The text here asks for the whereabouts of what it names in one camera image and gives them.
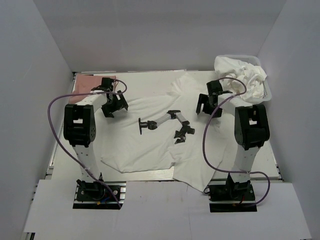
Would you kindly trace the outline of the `white t shirt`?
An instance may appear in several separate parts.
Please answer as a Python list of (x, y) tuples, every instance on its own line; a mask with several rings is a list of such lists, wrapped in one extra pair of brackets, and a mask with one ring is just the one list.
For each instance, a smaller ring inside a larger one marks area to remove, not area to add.
[[(102, 129), (99, 160), (121, 172), (133, 173), (173, 168), (173, 178), (203, 191), (215, 168), (235, 161), (237, 143), (231, 114), (209, 120), (196, 114), (199, 94), (205, 83), (184, 74), (171, 83), (169, 92), (129, 101), (128, 110), (119, 111)], [(182, 127), (176, 119), (167, 120), (154, 130), (139, 130), (139, 120), (155, 120), (169, 110), (179, 110), (195, 130), (182, 143), (175, 133)]]

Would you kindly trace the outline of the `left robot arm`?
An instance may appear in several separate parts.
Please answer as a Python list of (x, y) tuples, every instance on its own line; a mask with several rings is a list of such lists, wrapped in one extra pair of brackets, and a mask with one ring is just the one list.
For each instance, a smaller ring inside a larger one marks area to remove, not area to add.
[(94, 151), (94, 140), (97, 135), (95, 113), (102, 110), (105, 118), (113, 118), (114, 112), (128, 109), (128, 103), (124, 97), (124, 90), (115, 90), (121, 80), (103, 77), (101, 84), (95, 86), (89, 92), (73, 93), (71, 96), (84, 96), (75, 103), (68, 103), (64, 108), (63, 136), (72, 146), (76, 157), (75, 161), (80, 165), (82, 183), (91, 183), (88, 193), (94, 199), (99, 200), (105, 196), (107, 185), (104, 183)]

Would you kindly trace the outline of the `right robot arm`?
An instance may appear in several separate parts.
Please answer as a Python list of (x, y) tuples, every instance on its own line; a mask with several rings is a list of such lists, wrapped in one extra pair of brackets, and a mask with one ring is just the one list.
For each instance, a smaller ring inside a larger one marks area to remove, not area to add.
[(226, 195), (236, 200), (249, 190), (250, 174), (258, 151), (270, 138), (270, 128), (266, 108), (263, 104), (252, 104), (240, 98), (247, 92), (247, 87), (236, 78), (230, 80), (239, 82), (244, 90), (232, 93), (223, 90), (221, 79), (212, 80), (206, 84), (208, 94), (200, 94), (196, 113), (204, 112), (210, 119), (220, 118), (222, 113), (234, 117), (234, 138), (237, 152), (232, 170), (216, 168), (216, 171), (228, 173), (225, 183)]

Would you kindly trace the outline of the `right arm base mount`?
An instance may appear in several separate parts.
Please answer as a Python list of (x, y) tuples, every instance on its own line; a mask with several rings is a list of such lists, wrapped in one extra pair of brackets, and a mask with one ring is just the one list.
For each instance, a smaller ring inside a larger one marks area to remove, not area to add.
[(209, 197), (211, 213), (250, 213), (257, 212), (253, 186), (239, 196), (231, 197), (222, 184), (208, 185), (203, 193)]

